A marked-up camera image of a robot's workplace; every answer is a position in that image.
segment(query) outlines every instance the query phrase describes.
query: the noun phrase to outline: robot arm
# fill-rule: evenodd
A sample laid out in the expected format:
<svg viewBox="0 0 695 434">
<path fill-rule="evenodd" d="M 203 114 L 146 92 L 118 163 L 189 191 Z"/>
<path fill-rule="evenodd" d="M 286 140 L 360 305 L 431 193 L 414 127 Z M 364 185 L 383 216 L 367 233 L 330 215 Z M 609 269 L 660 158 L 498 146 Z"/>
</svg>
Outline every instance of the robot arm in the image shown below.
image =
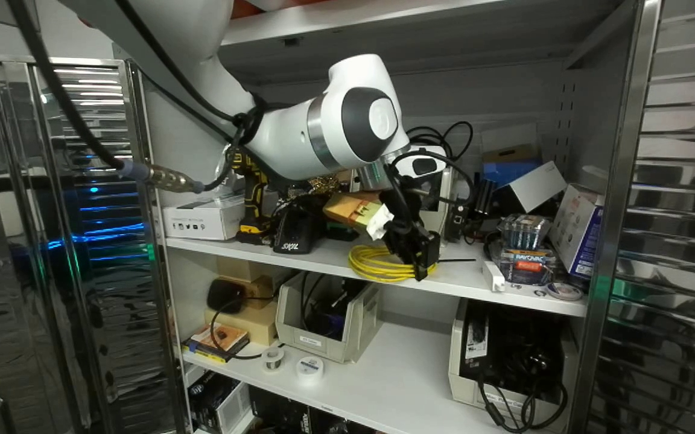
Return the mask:
<svg viewBox="0 0 695 434">
<path fill-rule="evenodd" d="M 327 69 L 324 95 L 238 125 L 235 116 L 254 114 L 256 99 L 216 57 L 231 0 L 62 2 L 216 127 L 251 129 L 244 146 L 282 178 L 305 181 L 364 166 L 407 145 L 399 97 L 378 55 L 347 57 Z"/>
</svg>

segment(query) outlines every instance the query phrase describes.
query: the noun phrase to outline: white box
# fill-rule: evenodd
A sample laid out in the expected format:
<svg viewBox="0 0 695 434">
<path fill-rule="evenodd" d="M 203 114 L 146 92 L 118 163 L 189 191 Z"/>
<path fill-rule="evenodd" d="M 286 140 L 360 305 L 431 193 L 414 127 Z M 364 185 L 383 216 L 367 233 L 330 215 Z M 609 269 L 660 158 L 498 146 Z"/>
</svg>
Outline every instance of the white box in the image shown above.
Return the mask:
<svg viewBox="0 0 695 434">
<path fill-rule="evenodd" d="M 165 230 L 172 238 L 235 238 L 244 220 L 244 197 L 230 197 L 222 203 L 189 203 L 165 209 Z"/>
<path fill-rule="evenodd" d="M 551 227 L 551 243 L 569 275 L 593 275 L 601 220 L 604 197 L 566 185 L 560 213 Z"/>
<path fill-rule="evenodd" d="M 308 275 L 305 290 L 302 279 L 305 275 L 300 273 L 280 287 L 274 314 L 278 340 L 330 361 L 358 361 L 382 326 L 378 290 L 373 284 L 364 284 L 360 295 L 347 302 L 342 340 L 335 340 L 306 330 L 302 314 L 306 312 L 305 299 L 317 302 L 317 295 L 335 291 L 342 279 Z"/>
<path fill-rule="evenodd" d="M 554 161 L 547 161 L 510 184 L 524 213 L 533 213 L 535 208 L 562 193 L 565 185 L 566 184 Z"/>
</svg>

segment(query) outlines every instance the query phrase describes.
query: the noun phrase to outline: cord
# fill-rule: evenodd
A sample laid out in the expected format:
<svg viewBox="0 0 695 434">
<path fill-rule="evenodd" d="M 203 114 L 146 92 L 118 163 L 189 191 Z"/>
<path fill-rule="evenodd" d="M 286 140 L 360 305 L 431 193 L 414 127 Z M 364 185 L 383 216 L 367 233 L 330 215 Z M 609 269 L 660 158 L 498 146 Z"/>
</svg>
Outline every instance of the cord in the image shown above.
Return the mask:
<svg viewBox="0 0 695 434">
<path fill-rule="evenodd" d="M 484 379 L 482 379 L 482 373 L 479 373 L 479 375 L 477 375 L 477 392 L 479 392 L 479 397 L 482 397 L 482 403 L 484 403 L 488 415 L 493 416 L 493 421 L 494 421 L 498 427 L 501 427 L 501 430 L 507 430 L 507 432 L 513 432 L 513 434 L 521 434 L 521 432 L 529 432 L 529 430 L 535 430 L 535 432 L 539 432 L 539 430 L 547 430 L 552 421 L 560 419 L 560 415 L 565 413 L 566 400 L 569 400 L 565 384 L 557 381 L 557 390 L 560 390 L 560 395 L 562 395 L 560 403 L 557 403 L 557 409 L 554 409 L 551 416 L 546 416 L 542 421 L 535 424 L 535 400 L 539 400 L 539 395 L 533 395 L 533 392 L 525 395 L 525 400 L 521 403 L 521 409 L 518 409 L 518 419 L 516 419 L 516 415 L 513 415 L 507 395 L 501 392 L 501 389 L 498 389 L 494 384 L 493 384 L 493 389 L 494 389 L 498 395 L 501 397 L 501 403 L 504 403 L 504 407 L 507 407 L 513 427 L 507 424 L 507 419 L 501 416 L 501 413 L 498 409 L 498 406 L 488 397 L 488 392 L 484 392 Z"/>
<path fill-rule="evenodd" d="M 401 284 L 414 279 L 414 268 L 393 260 L 390 250 L 382 243 L 360 243 L 347 250 L 350 268 L 368 281 Z"/>
<path fill-rule="evenodd" d="M 227 122 L 237 122 L 235 116 L 215 109 L 203 95 L 197 95 L 197 88 L 184 76 L 184 72 L 177 67 L 177 63 L 169 57 L 169 52 L 159 46 L 159 41 L 150 32 L 150 26 L 139 19 L 139 14 L 134 13 L 134 8 L 127 0 L 118 0 L 116 4 L 124 10 L 127 22 L 134 26 L 134 32 L 155 50 L 157 61 L 177 76 L 177 81 L 186 88 L 189 97 L 194 97 L 207 114 L 213 114 Z"/>
<path fill-rule="evenodd" d="M 191 114 L 194 117 L 197 117 L 207 129 L 216 132 L 224 142 L 231 140 L 231 136 L 227 136 L 227 129 L 216 127 L 213 120 L 207 120 L 201 111 L 196 111 L 194 105 L 189 105 L 186 102 L 180 102 L 177 95 L 172 95 L 169 88 L 159 87 L 155 80 L 150 80 L 150 84 L 153 84 L 159 95 L 169 97 L 180 111 L 186 111 L 186 114 Z"/>
<path fill-rule="evenodd" d="M 319 275 L 319 279 L 308 287 L 306 296 L 305 296 L 305 312 L 302 312 L 302 321 L 306 318 L 306 309 L 308 309 L 308 302 L 314 299 L 319 284 L 320 284 L 324 275 Z"/>
<path fill-rule="evenodd" d="M 308 273 L 302 273 L 302 281 L 300 281 L 300 318 L 305 324 L 305 290 L 306 290 L 306 277 Z"/>
<path fill-rule="evenodd" d="M 451 138 L 451 132 L 458 129 L 458 127 L 466 127 L 469 140 L 466 140 L 463 149 L 461 149 L 458 155 L 453 155 L 449 138 Z M 473 122 L 469 122 L 469 120 L 457 120 L 457 122 L 451 122 L 451 125 L 445 129 L 445 136 L 441 136 L 437 127 L 431 127 L 431 125 L 414 125 L 414 127 L 407 129 L 411 142 L 423 142 L 423 145 L 445 146 L 446 158 L 453 158 L 453 161 L 458 161 L 458 158 L 471 149 L 473 136 L 475 136 L 475 129 L 473 129 Z"/>
<path fill-rule="evenodd" d="M 15 25 L 23 39 L 23 43 L 28 46 L 35 69 L 40 72 L 44 81 L 48 84 L 56 104 L 61 105 L 61 111 L 64 114 L 68 122 L 75 127 L 75 132 L 86 142 L 86 146 L 108 166 L 114 169 L 124 169 L 125 163 L 120 158 L 116 158 L 86 127 L 84 117 L 80 116 L 78 105 L 72 104 L 72 99 L 68 97 L 61 76 L 56 75 L 52 66 L 50 66 L 50 55 L 31 22 L 31 13 L 26 10 L 23 0 L 7 0 L 9 13 L 15 16 Z"/>
<path fill-rule="evenodd" d="M 451 136 L 453 129 L 458 129 L 458 127 L 466 127 L 466 129 L 469 129 L 469 140 L 466 140 L 461 155 L 453 155 L 453 156 L 451 156 L 453 161 L 458 161 L 458 158 L 471 149 L 471 145 L 473 145 L 473 122 L 469 122 L 469 120 L 457 120 L 457 122 L 451 122 L 451 125 L 445 129 L 445 142 L 449 145 L 449 136 Z"/>
</svg>

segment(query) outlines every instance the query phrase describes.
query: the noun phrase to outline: yellow object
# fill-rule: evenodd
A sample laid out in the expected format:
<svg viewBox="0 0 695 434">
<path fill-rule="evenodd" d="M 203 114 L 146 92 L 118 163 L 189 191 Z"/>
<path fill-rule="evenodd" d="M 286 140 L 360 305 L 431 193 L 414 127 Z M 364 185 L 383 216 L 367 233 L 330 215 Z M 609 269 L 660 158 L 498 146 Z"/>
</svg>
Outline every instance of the yellow object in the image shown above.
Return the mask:
<svg viewBox="0 0 695 434">
<path fill-rule="evenodd" d="M 360 243 L 347 254 L 350 268 L 378 284 L 401 284 L 405 279 L 414 279 L 414 268 L 407 263 L 399 263 L 390 250 L 382 243 Z"/>
<path fill-rule="evenodd" d="M 272 344 L 274 340 L 274 299 L 272 302 L 247 302 L 238 314 L 220 314 L 220 324 L 231 324 L 249 330 L 251 342 Z"/>
<path fill-rule="evenodd" d="M 378 208 L 382 203 L 376 193 L 347 193 L 333 195 L 326 203 L 324 215 L 350 227 L 367 227 Z"/>
</svg>

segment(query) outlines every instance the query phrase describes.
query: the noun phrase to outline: black cable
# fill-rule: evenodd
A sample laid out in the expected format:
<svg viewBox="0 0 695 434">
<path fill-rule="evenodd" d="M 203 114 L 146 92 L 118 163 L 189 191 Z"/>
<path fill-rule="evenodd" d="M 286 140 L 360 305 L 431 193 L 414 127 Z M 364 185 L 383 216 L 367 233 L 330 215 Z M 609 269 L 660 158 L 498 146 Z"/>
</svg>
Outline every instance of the black cable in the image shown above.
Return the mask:
<svg viewBox="0 0 695 434">
<path fill-rule="evenodd" d="M 471 125 L 469 120 L 457 120 L 457 122 L 451 122 L 451 125 L 445 129 L 445 142 L 446 142 L 449 149 L 451 149 L 449 136 L 451 136 L 457 127 L 466 127 L 466 129 L 469 129 L 469 140 L 466 140 L 461 155 L 449 155 L 451 158 L 458 161 L 458 158 L 471 149 L 473 125 Z"/>
<path fill-rule="evenodd" d="M 324 275 L 319 275 L 319 279 L 308 287 L 308 295 L 305 296 L 305 314 L 306 314 L 306 309 L 308 309 L 308 302 L 314 299 L 320 279 L 324 279 Z"/>
<path fill-rule="evenodd" d="M 504 403 L 504 407 L 507 407 L 507 413 L 510 413 L 510 416 L 511 416 L 511 421 L 513 421 L 513 427 L 510 427 L 507 419 L 504 419 L 504 416 L 499 415 L 499 409 L 494 407 L 494 403 L 488 397 L 484 379 L 482 379 L 482 375 L 484 375 L 484 373 L 479 373 L 475 381 L 477 381 L 477 392 L 479 392 L 479 397 L 482 397 L 482 403 L 484 403 L 484 409 L 488 409 L 488 415 L 493 416 L 493 421 L 494 421 L 498 427 L 501 427 L 501 430 L 507 430 L 507 432 L 511 432 L 511 434 L 521 434 L 521 432 L 529 432 L 529 430 L 533 430 L 533 432 L 547 430 L 552 421 L 560 419 L 560 415 L 565 413 L 566 400 L 569 400 L 569 392 L 566 392 L 565 384 L 557 381 L 557 390 L 560 390 L 562 397 L 560 397 L 560 403 L 557 403 L 557 409 L 554 409 L 551 416 L 546 416 L 542 421 L 535 421 L 535 403 L 539 403 L 539 395 L 531 392 L 531 395 L 525 395 L 525 400 L 521 403 L 518 419 L 516 419 L 516 415 L 513 415 L 507 395 L 501 392 L 501 389 L 498 389 L 498 386 L 493 384 L 493 389 L 499 392 L 499 397 L 501 397 L 501 403 Z"/>
<path fill-rule="evenodd" d="M 178 66 L 169 57 L 169 52 L 159 46 L 159 41 L 155 39 L 155 34 L 150 32 L 150 26 L 139 19 L 139 14 L 134 13 L 134 8 L 127 0 L 118 0 L 118 8 L 124 10 L 124 14 L 127 16 L 127 22 L 134 26 L 134 32 L 146 41 L 146 46 L 155 50 L 157 61 L 177 76 L 177 81 L 186 88 L 189 97 L 194 97 L 207 114 L 231 122 L 235 116 L 215 109 L 203 95 L 196 92 L 196 87 L 184 76 L 184 72 L 178 69 Z"/>
<path fill-rule="evenodd" d="M 28 46 L 35 69 L 44 76 L 46 87 L 50 88 L 56 104 L 61 105 L 61 111 L 64 114 L 64 117 L 70 120 L 70 125 L 75 127 L 75 132 L 86 142 L 86 146 L 108 166 L 114 169 L 124 169 L 125 163 L 120 158 L 116 158 L 86 127 L 84 117 L 80 116 L 78 105 L 72 104 L 72 99 L 68 97 L 68 92 L 62 88 L 61 76 L 52 69 L 50 55 L 44 49 L 44 41 L 31 22 L 31 13 L 26 8 L 23 0 L 7 0 L 11 19 L 23 39 L 23 43 Z"/>
<path fill-rule="evenodd" d="M 547 430 L 552 421 L 560 419 L 560 415 L 562 415 L 565 407 L 566 407 L 569 395 L 566 395 L 566 389 L 565 389 L 562 381 L 557 384 L 557 389 L 560 389 L 560 392 L 562 392 L 557 409 L 554 409 L 551 416 L 546 416 L 542 421 L 539 421 L 539 424 L 535 424 L 535 400 L 539 400 L 539 397 L 535 397 L 535 395 L 529 395 L 529 397 L 524 400 L 524 406 L 521 406 L 521 424 L 524 424 L 525 430 Z"/>
<path fill-rule="evenodd" d="M 150 84 L 161 92 L 165 97 L 169 97 L 180 111 L 191 114 L 194 117 L 197 117 L 207 129 L 216 132 L 222 140 L 231 140 L 231 136 L 222 127 L 216 127 L 213 120 L 207 120 L 201 111 L 196 111 L 194 105 L 189 105 L 186 102 L 180 102 L 177 95 L 172 95 L 169 88 L 159 87 L 153 76 Z"/>
<path fill-rule="evenodd" d="M 300 281 L 300 318 L 305 324 L 305 291 L 306 291 L 306 277 L 308 273 L 302 273 L 302 281 Z"/>
<path fill-rule="evenodd" d="M 507 392 L 501 392 L 501 389 L 498 389 L 494 384 L 493 384 L 493 389 L 498 390 L 498 395 L 499 395 L 501 406 L 507 406 L 507 409 L 510 409 L 510 416 L 511 416 L 511 421 L 513 421 L 513 430 L 516 430 L 516 432 L 524 432 L 524 427 L 518 424 L 518 419 L 516 419 L 516 415 L 513 415 L 513 409 L 511 409 L 511 406 L 510 406 L 510 397 L 507 397 Z"/>
</svg>

